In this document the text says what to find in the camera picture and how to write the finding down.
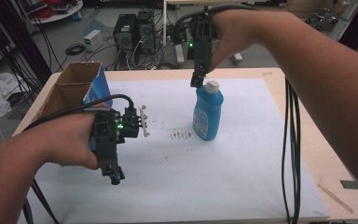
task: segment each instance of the person's right hand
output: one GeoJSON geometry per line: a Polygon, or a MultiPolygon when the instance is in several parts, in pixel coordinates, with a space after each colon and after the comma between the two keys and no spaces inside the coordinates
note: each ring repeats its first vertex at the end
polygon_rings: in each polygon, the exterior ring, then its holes
{"type": "Polygon", "coordinates": [[[241,52],[254,44],[255,22],[257,11],[232,9],[212,15],[212,24],[216,29],[219,42],[212,54],[211,69],[213,71],[225,58],[241,52]]]}

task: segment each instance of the bottle label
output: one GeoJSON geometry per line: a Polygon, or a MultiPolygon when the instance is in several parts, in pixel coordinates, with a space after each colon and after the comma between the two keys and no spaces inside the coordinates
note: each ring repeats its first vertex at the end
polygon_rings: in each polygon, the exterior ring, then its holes
{"type": "Polygon", "coordinates": [[[194,109],[193,127],[201,138],[206,137],[208,133],[208,114],[205,111],[199,108],[194,109]]]}

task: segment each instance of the human arm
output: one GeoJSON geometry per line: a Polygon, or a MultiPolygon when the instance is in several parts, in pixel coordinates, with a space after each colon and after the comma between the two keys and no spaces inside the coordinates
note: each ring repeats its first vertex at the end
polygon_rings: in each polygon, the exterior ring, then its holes
{"type": "Polygon", "coordinates": [[[16,223],[37,170],[46,162],[97,169],[88,148],[91,114],[40,124],[0,143],[0,223],[16,223]]]}
{"type": "Polygon", "coordinates": [[[358,180],[358,52],[287,12],[230,10],[213,16],[215,68],[253,44],[275,58],[331,147],[358,180]]]}

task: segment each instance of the cable bundle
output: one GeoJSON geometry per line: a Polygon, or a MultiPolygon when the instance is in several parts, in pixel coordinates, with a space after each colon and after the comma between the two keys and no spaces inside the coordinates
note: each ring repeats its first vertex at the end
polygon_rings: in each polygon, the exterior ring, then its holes
{"type": "Polygon", "coordinates": [[[286,107],[284,115],[284,135],[283,135],[283,150],[282,150],[282,193],[284,200],[284,207],[286,210],[286,218],[288,223],[297,223],[300,213],[300,199],[301,199],[301,126],[300,126],[300,111],[298,106],[298,98],[290,85],[287,78],[285,79],[286,90],[286,107]],[[284,158],[286,154],[286,139],[287,127],[290,130],[290,148],[292,160],[292,173],[293,173],[293,189],[295,210],[293,218],[290,218],[289,209],[286,200],[286,189],[284,185],[284,158]]]}

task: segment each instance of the forearm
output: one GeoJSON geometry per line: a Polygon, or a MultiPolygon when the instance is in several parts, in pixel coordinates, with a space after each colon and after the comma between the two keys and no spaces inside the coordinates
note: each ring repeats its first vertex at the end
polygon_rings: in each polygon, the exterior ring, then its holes
{"type": "Polygon", "coordinates": [[[256,34],[316,125],[358,179],[358,53],[288,13],[266,13],[256,34]]]}
{"type": "Polygon", "coordinates": [[[44,163],[39,149],[27,134],[0,144],[0,223],[17,222],[34,175],[44,163]]]}

